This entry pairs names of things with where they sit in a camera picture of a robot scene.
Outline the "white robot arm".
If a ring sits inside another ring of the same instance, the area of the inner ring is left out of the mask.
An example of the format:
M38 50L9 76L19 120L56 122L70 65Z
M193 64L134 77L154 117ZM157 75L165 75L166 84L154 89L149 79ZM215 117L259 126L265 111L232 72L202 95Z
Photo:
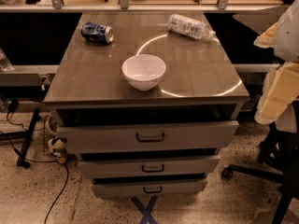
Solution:
M299 0L289 6L279 20L254 40L259 48L273 48L285 61L270 70L263 83L255 120L260 124L274 123L279 131L298 132L298 121L292 102L299 96Z

